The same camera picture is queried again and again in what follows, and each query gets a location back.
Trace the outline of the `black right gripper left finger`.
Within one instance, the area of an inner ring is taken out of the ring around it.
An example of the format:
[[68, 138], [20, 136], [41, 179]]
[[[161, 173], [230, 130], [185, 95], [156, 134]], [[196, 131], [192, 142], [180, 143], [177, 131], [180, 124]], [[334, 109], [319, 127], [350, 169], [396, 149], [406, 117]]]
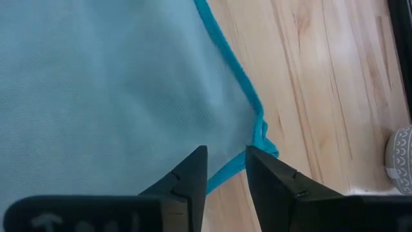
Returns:
[[207, 147], [199, 146], [138, 195], [49, 195], [13, 203], [6, 232], [200, 231], [207, 192]]

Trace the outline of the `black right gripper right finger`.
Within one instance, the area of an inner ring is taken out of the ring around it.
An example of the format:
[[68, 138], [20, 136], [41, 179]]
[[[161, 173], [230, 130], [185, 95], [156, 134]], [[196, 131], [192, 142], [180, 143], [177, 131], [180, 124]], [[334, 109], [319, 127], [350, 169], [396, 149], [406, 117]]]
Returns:
[[411, 232], [411, 197], [345, 196], [255, 146], [246, 171], [262, 231]]

